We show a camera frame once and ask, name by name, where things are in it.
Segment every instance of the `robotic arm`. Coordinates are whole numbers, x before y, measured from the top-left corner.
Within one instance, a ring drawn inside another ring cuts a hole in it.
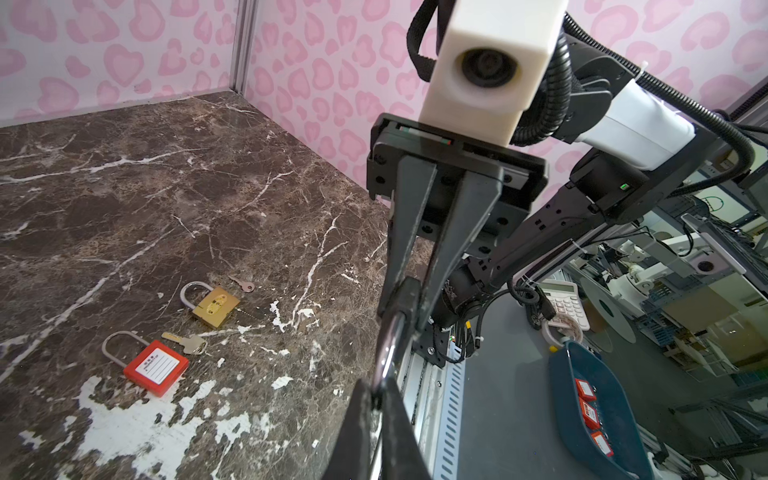
[[[410,339],[463,323],[513,276],[543,273],[567,257],[573,240],[590,243],[667,196],[709,186],[680,187],[721,145],[718,137],[740,162],[707,183],[751,165],[753,151],[739,131],[599,45],[566,4],[425,0],[417,12],[408,47],[430,82],[422,113],[419,121],[380,116],[367,160],[371,198],[392,201],[375,372],[370,384],[355,387],[323,478],[368,478],[377,409],[382,478],[429,478],[393,380]],[[436,9],[434,61],[418,50]],[[529,217],[547,182],[546,163],[508,145],[548,136],[594,148]],[[434,242],[422,281],[405,276],[417,236]]]

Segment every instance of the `metal shackle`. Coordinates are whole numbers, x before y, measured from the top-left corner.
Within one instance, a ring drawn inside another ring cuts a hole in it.
[[[127,330],[121,330],[120,332],[115,332],[104,339],[104,342],[101,342],[101,352],[106,356],[109,360],[112,360],[113,362],[117,363],[119,366],[125,368],[127,365],[122,360],[118,360],[117,357],[112,355],[107,351],[107,342],[113,337],[118,335],[128,335],[134,337],[137,341],[143,343],[145,346],[149,346],[149,342],[143,338],[141,338],[139,335],[136,335],[133,332],[128,332]]]
[[[187,285],[184,285],[181,287],[181,291],[179,292],[179,298],[181,298],[181,302],[187,306],[190,310],[195,309],[195,305],[187,300],[187,289],[191,286],[202,286],[208,289],[209,292],[213,292],[214,288],[211,285],[208,285],[205,282],[189,282]]]

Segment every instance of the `camera lens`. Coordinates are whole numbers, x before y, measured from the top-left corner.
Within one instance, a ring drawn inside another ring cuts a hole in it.
[[[483,88],[501,87],[515,75],[517,62],[490,48],[477,48],[464,55],[462,71],[467,80]]]

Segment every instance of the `brown marble surface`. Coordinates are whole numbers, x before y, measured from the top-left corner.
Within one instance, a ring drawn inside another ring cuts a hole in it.
[[[234,93],[1,129],[0,199],[0,477],[322,475],[372,367],[384,206]],[[211,331],[191,280],[243,312]],[[156,399],[101,354],[118,330],[209,346]]]

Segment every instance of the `calculator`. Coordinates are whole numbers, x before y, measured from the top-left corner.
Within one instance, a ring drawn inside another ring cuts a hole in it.
[[[570,315],[582,330],[589,330],[589,321],[578,298],[578,287],[575,283],[547,278],[539,282],[538,286],[558,313]]]

